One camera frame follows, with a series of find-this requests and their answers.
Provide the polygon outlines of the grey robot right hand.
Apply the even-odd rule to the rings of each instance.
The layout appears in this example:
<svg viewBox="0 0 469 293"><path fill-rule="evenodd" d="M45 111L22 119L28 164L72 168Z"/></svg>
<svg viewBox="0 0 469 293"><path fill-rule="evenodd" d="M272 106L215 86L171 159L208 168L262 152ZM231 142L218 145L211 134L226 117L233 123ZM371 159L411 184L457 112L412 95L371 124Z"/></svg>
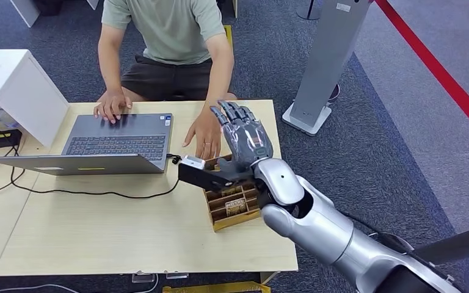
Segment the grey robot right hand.
<svg viewBox="0 0 469 293"><path fill-rule="evenodd" d="M216 116L231 150L231 161L223 163L229 171L244 173L257 162L274 154L272 142L262 124L246 106L219 100L210 111Z"/></svg>

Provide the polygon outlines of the person's right hand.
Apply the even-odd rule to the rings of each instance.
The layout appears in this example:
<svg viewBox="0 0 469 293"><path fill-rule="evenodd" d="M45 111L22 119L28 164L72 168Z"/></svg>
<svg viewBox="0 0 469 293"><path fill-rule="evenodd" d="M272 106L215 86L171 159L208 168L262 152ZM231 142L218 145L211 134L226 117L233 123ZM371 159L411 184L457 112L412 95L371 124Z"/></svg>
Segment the person's right hand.
<svg viewBox="0 0 469 293"><path fill-rule="evenodd" d="M97 103L93 109L93 116L113 125L121 119L124 109L130 110L133 107L133 102L125 93L124 88L117 91L107 90Z"/></svg>

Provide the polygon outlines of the person's left hand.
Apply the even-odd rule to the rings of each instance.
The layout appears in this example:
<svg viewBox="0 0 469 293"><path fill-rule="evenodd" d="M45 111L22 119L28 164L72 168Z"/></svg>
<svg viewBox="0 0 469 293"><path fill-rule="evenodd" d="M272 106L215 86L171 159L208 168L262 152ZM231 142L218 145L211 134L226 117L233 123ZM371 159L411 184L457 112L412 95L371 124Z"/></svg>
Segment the person's left hand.
<svg viewBox="0 0 469 293"><path fill-rule="evenodd" d="M221 130L217 117L204 105L198 117L191 124L183 142L187 147L196 139L195 156L204 160L217 157L221 152Z"/></svg>

